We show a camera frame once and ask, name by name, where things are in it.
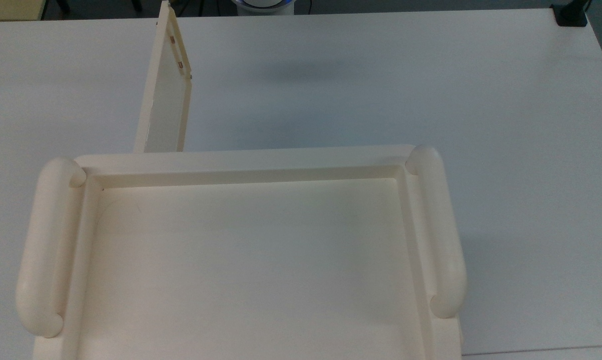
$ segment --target tray handle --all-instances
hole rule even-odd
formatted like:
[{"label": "tray handle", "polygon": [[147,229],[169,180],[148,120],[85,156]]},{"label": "tray handle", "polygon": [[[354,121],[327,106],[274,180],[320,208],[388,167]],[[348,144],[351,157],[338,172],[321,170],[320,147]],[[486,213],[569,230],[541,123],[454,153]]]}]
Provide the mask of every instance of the tray handle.
[{"label": "tray handle", "polygon": [[429,307],[436,317],[451,318],[463,305],[467,275],[443,160],[434,148],[419,145],[412,150],[405,166],[410,174],[420,178],[427,228],[433,239],[436,295]]},{"label": "tray handle", "polygon": [[39,337],[53,338],[63,328],[52,305],[56,249],[69,189],[83,186],[86,179],[79,164],[64,157],[49,161],[38,177],[16,297],[21,323]]}]

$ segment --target tray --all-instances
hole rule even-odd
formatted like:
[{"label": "tray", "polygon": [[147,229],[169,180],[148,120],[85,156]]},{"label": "tray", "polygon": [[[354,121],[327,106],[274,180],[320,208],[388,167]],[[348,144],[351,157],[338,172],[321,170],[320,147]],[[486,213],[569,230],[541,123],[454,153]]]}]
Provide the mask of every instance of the tray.
[{"label": "tray", "polygon": [[460,359],[438,153],[359,146],[55,159],[17,305],[46,360]]}]

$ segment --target tray bottom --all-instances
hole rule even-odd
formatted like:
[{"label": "tray bottom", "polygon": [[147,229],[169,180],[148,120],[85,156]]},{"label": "tray bottom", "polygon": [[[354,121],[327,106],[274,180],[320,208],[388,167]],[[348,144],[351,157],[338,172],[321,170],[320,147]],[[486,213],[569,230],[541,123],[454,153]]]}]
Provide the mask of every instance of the tray bottom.
[{"label": "tray bottom", "polygon": [[101,193],[79,359],[422,358],[393,178]]}]

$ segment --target white table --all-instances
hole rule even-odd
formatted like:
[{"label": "white table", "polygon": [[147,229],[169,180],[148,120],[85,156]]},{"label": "white table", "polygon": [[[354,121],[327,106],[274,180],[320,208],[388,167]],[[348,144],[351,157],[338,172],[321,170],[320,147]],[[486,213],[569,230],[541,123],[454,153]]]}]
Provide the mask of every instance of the white table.
[{"label": "white table", "polygon": [[[154,20],[0,23],[0,359],[38,171],[129,153]],[[470,282],[464,354],[602,346],[602,52],[549,9],[186,18],[187,151],[430,144]]]}]

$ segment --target cable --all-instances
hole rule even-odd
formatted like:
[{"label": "cable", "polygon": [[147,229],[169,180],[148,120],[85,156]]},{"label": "cable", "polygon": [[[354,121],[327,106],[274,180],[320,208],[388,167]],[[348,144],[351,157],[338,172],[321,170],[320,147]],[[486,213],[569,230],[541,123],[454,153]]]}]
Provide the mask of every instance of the cable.
[{"label": "cable", "polygon": [[189,0],[187,0],[185,2],[185,4],[183,4],[183,7],[181,8],[181,10],[179,10],[179,13],[177,14],[177,18],[180,18],[183,15],[183,12],[185,11],[185,8],[187,7],[187,5],[189,5]]}]

